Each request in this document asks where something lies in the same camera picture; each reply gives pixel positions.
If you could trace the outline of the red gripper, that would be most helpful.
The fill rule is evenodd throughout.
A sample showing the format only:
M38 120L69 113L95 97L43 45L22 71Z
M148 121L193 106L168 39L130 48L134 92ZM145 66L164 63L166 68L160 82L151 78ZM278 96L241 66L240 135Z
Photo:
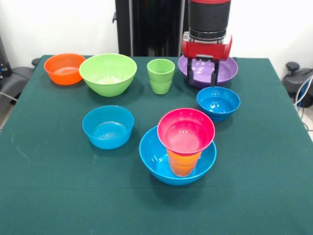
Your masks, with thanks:
M189 85L194 83L194 71L192 61L197 58L213 59L214 70L211 75L211 86L218 82L220 62L227 60L232 46L232 36L226 34L223 38L214 41L201 41L193 39L190 34L182 36L182 53L187 59L187 81Z

